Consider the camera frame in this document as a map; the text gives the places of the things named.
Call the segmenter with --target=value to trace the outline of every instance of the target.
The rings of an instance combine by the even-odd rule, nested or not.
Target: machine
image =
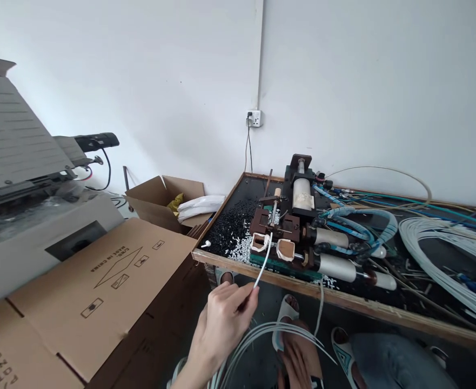
[[[85,152],[106,155],[117,137],[51,136],[6,77],[13,66],[0,59],[0,298],[124,221],[109,196],[73,182],[74,168],[104,163]]]
[[[262,264],[270,247],[274,270],[290,274],[292,269],[306,280],[318,279],[321,274],[350,283],[360,279],[395,290],[392,276],[374,271],[366,263],[369,257],[385,257],[382,244],[397,230],[394,215],[348,207],[328,192],[333,181],[324,173],[313,173],[311,160],[308,155],[293,155],[282,189],[276,188],[274,196],[267,197],[269,180],[250,224],[250,261]],[[355,213],[387,218],[386,229],[375,239],[366,227],[346,218]]]

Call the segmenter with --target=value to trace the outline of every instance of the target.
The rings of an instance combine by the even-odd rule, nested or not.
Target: white wall
[[[254,4],[3,1],[0,58],[18,63],[9,76],[53,135],[117,134],[110,189],[123,191],[125,164],[135,183],[162,173],[227,193],[257,88]],[[476,1],[265,0],[264,12],[255,172],[282,175],[308,153],[315,170],[396,167],[476,204]],[[386,171],[333,178],[423,195]]]
[[[0,58],[51,134],[118,136],[112,191],[126,165],[135,183],[228,193],[245,164],[254,16],[253,0],[0,1]],[[106,165],[93,169],[104,186]]]
[[[281,173],[292,151],[328,173],[391,166],[476,204],[476,1],[267,1],[263,27],[254,143],[276,134],[279,152],[258,166]],[[387,171],[332,178],[425,195]]]

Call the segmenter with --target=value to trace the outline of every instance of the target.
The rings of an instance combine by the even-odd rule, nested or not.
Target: printed symbol on box
[[[106,272],[106,274],[101,278],[101,280],[97,283],[94,289],[97,288],[99,285],[104,284],[109,279],[112,279],[116,275],[121,274],[123,271],[125,271],[131,265],[131,263],[137,257],[141,250],[142,247],[129,253],[127,256],[115,262],[112,267]]]
[[[148,256],[142,256],[141,259],[139,259],[137,262],[135,262],[135,266],[141,267],[144,262],[146,262],[150,257]]]
[[[128,278],[130,278],[130,276],[128,276],[127,274],[123,274],[122,276],[117,278],[117,280],[112,284],[112,288],[119,288]]]
[[[81,312],[81,316],[83,316],[85,319],[92,314],[93,311],[99,308],[99,306],[103,303],[103,301],[100,298],[95,299],[92,304],[89,304],[86,309]]]
[[[162,245],[165,243],[163,240],[159,240],[158,242],[155,243],[155,246],[153,246],[154,250],[158,250],[159,248],[162,247]]]

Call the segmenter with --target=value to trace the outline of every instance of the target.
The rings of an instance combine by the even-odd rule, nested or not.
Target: gray machine
[[[103,164],[85,152],[117,137],[53,137],[6,77],[14,65],[0,59],[0,298],[124,221],[108,196],[72,181],[72,169]]]

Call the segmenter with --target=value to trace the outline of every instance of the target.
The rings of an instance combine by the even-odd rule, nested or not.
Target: wall outlet
[[[249,112],[252,112],[252,116],[248,116],[250,127],[261,127],[263,124],[262,112],[250,110],[247,111],[247,115],[249,114]]]

